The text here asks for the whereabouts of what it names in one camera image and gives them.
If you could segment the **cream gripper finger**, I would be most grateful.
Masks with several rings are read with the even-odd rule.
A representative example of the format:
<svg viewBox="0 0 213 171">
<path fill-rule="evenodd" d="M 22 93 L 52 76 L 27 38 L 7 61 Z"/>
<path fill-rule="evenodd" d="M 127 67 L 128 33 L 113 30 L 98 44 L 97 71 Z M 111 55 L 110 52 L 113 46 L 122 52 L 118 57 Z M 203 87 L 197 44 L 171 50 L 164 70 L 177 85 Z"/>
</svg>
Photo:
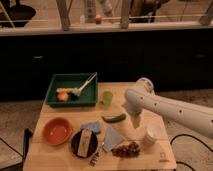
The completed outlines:
<svg viewBox="0 0 213 171">
<path fill-rule="evenodd" d="M 130 116 L 130 120 L 134 129 L 140 127 L 141 115 L 132 115 Z"/>
</svg>

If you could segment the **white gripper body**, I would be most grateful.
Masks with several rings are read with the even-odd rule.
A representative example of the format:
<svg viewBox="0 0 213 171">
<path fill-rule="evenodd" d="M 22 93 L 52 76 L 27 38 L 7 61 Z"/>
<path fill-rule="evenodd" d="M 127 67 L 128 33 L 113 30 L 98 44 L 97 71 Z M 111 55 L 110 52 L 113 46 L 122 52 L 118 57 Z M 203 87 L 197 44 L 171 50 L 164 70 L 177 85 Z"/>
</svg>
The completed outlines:
<svg viewBox="0 0 213 171">
<path fill-rule="evenodd" d="M 137 107 L 129 102 L 125 102 L 123 104 L 123 107 L 125 108 L 125 110 L 129 116 L 141 115 L 141 113 L 142 113 L 142 109 L 140 107 Z"/>
</svg>

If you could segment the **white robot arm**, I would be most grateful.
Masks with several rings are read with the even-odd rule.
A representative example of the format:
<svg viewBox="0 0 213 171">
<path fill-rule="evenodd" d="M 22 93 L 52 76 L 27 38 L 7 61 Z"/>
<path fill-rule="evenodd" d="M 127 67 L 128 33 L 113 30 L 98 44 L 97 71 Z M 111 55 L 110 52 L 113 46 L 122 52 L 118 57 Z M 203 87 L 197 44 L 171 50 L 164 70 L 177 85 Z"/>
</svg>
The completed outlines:
<svg viewBox="0 0 213 171">
<path fill-rule="evenodd" d="M 213 108 L 156 95 L 148 78 L 142 77 L 127 88 L 124 98 L 130 116 L 138 117 L 143 109 L 149 110 L 213 139 Z"/>
</svg>

